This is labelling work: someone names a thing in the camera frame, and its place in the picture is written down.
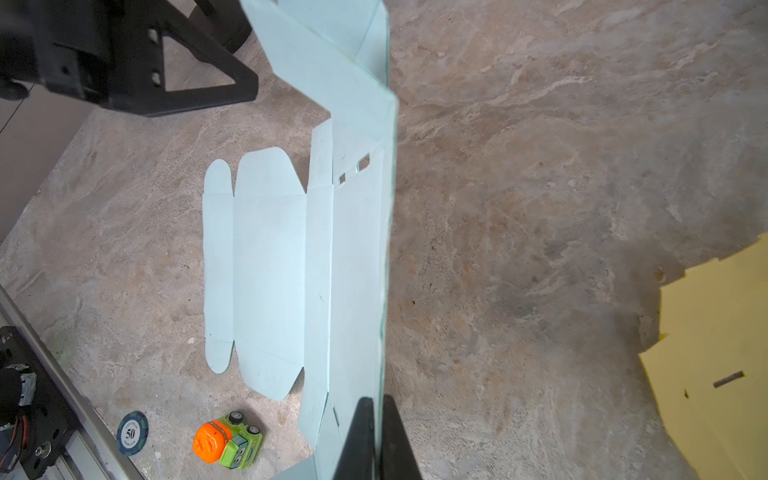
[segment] black metal bracket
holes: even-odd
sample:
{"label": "black metal bracket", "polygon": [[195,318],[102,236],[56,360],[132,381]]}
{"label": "black metal bracket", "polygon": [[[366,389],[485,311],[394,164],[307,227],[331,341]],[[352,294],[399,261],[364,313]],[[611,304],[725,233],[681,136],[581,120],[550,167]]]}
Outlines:
{"label": "black metal bracket", "polygon": [[228,51],[235,52],[252,32],[240,0],[195,0],[190,22]]}
{"label": "black metal bracket", "polygon": [[[155,117],[252,101],[259,91],[253,71],[167,0],[14,0],[0,2],[0,18],[4,97],[18,97],[15,79]],[[164,37],[234,83],[166,91]]]}
{"label": "black metal bracket", "polygon": [[374,468],[382,480],[422,480],[394,398],[384,395],[382,410],[382,451],[378,464],[373,400],[363,397],[357,402],[333,480],[370,480]]}

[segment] toy car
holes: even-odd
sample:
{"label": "toy car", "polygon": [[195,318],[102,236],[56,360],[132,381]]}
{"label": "toy car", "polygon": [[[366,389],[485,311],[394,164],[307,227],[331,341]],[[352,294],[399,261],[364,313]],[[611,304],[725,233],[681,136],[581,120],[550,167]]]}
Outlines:
{"label": "toy car", "polygon": [[194,436],[192,449],[206,463],[219,462],[243,470],[253,464],[263,435],[256,426],[244,425],[243,414],[230,412],[203,424]]}

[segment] black wheel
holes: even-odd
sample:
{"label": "black wheel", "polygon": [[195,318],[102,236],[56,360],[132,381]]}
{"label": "black wheel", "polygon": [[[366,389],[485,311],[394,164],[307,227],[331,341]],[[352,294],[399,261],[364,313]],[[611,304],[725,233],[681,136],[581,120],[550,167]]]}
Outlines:
{"label": "black wheel", "polygon": [[230,412],[230,416],[227,417],[227,419],[232,425],[239,425],[240,423],[243,423],[243,414],[238,411]]}
{"label": "black wheel", "polygon": [[0,78],[0,98],[17,101],[23,100],[28,96],[29,90],[24,85],[8,78]]}

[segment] orange toy cap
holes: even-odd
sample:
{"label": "orange toy cap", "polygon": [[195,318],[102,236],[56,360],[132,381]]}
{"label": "orange toy cap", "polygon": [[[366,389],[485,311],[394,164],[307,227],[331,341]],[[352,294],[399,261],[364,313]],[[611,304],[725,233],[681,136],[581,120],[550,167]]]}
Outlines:
{"label": "orange toy cap", "polygon": [[206,463],[215,463],[224,453],[224,447],[232,438],[232,430],[218,420],[208,422],[197,429],[192,449]]}

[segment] poker chip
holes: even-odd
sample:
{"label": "poker chip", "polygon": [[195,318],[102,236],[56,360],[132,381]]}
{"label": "poker chip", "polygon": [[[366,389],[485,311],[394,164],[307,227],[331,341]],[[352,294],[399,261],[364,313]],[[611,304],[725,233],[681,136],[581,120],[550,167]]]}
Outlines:
{"label": "poker chip", "polygon": [[149,435],[147,416],[139,411],[127,414],[118,428],[120,453],[127,456],[136,455],[147,443],[147,435]]}

